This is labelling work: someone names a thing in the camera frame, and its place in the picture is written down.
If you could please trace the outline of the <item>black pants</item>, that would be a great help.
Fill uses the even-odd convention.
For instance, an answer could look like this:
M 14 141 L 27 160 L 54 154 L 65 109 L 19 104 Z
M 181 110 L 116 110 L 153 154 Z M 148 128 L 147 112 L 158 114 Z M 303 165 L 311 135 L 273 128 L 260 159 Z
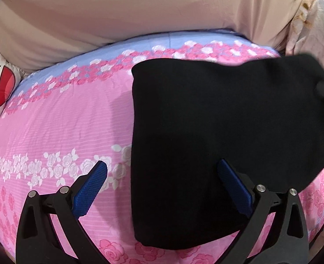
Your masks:
M 132 74 L 132 220 L 145 246 L 188 249 L 239 231 L 252 201 L 234 172 L 284 193 L 324 168 L 324 69 L 311 55 L 152 59 Z

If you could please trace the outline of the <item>pink rose bed sheet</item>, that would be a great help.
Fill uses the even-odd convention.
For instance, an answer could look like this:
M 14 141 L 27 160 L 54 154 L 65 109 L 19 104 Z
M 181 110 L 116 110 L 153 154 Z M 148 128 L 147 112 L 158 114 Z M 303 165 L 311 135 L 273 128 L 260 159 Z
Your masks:
M 37 71 L 23 80 L 0 118 L 0 242 L 16 253 L 28 193 L 51 194 L 99 160 L 108 177 L 80 222 L 111 263 L 214 263 L 233 235 L 191 249 L 145 247 L 130 210 L 132 67 L 166 57 L 243 63 L 276 51 L 239 35 L 175 32 L 129 39 Z

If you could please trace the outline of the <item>floral satin pillow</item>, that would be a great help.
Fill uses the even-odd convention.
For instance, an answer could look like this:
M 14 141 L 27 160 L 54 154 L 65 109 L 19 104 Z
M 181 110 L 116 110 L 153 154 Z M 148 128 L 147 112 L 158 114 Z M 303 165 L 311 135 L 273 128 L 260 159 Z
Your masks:
M 302 0 L 289 25 L 286 55 L 308 53 L 324 67 L 324 0 Z

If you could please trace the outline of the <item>beige quilt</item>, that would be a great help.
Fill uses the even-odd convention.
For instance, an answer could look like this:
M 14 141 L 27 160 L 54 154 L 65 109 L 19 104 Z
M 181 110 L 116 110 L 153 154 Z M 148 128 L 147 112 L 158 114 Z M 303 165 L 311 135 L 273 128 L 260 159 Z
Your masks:
M 0 53 L 31 73 L 140 35 L 231 29 L 280 49 L 302 0 L 0 0 Z

